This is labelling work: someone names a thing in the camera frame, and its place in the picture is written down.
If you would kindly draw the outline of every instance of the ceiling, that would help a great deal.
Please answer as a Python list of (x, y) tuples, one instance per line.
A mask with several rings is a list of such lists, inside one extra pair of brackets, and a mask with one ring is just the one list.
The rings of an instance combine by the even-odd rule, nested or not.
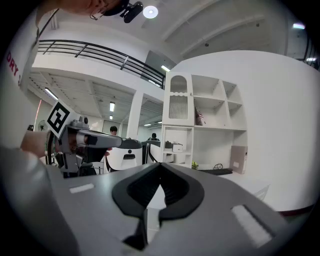
[(276, 52), (275, 38), (285, 36), (288, 24), (284, 9), (273, 0), (143, 0), (156, 6), (159, 14), (147, 19), (139, 14), (125, 24), (119, 16), (98, 21), (87, 16), (58, 12), (58, 22), (78, 21), (108, 26), (144, 42), (169, 47), (182, 59), (228, 51), (256, 50)]
[[(124, 124), (128, 123), (133, 94), (114, 88), (109, 81), (104, 84), (90, 79), (80, 79), (72, 76), (61, 76), (54, 72), (31, 72), (28, 89), (49, 104), (55, 104), (55, 99), (45, 91), (50, 89), (73, 110), (84, 116), (110, 119)], [(114, 112), (110, 112), (110, 102), (115, 103)], [(139, 124), (152, 120), (162, 120), (163, 104), (143, 98)]]

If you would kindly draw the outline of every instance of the small plant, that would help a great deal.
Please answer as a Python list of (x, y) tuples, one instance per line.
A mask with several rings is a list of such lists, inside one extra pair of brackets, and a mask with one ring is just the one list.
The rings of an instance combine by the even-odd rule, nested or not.
[(192, 161), (192, 166), (191, 168), (194, 169), (194, 170), (198, 170), (198, 167), (199, 167), (199, 164), (195, 161)]

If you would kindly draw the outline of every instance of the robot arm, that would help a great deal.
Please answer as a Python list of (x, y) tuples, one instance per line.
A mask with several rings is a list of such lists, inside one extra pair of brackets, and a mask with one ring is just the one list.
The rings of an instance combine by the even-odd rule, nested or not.
[[(89, 130), (88, 119), (73, 111), (70, 107), (58, 100), (52, 107), (46, 121), (52, 134), (48, 149), (51, 148), (53, 135), (56, 136), (60, 151), (63, 154), (61, 170), (66, 173), (77, 173), (88, 163), (100, 162), (108, 148), (119, 147), (122, 138), (98, 131)], [(69, 137), (76, 136), (77, 148), (70, 149)]]

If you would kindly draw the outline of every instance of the small white box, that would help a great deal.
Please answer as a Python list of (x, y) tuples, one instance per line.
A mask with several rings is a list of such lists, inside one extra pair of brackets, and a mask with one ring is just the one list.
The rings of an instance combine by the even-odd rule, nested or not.
[(181, 153), (182, 151), (182, 144), (173, 144), (172, 152)]

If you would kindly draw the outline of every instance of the fluorescent light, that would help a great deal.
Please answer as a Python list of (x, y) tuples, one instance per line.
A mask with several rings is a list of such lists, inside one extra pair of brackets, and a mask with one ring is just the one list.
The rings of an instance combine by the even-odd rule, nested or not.
[(305, 29), (305, 25), (299, 24), (299, 23), (294, 23), (294, 24), (293, 24), (293, 28), (294, 28), (294, 29), (304, 30), (304, 29)]
[(114, 102), (110, 102), (110, 111), (113, 112), (115, 111), (115, 103)]
[(149, 82), (150, 82), (151, 84), (155, 85), (155, 86), (161, 87), (159, 84), (155, 83), (155, 82), (152, 81), (152, 80), (149, 80)]
[(167, 72), (169, 72), (170, 71), (170, 69), (169, 68), (167, 68), (166, 66), (162, 66), (161, 68), (163, 68), (165, 71), (167, 71)]
[(148, 19), (153, 19), (158, 16), (158, 9), (154, 6), (147, 6), (146, 8), (143, 9), (143, 15), (144, 17)]
[(44, 88), (44, 89), (45, 89), (45, 91), (46, 91), (48, 94), (50, 94), (56, 101), (58, 100), (57, 96), (54, 95), (54, 94), (52, 93), (52, 91), (50, 91), (48, 88)]

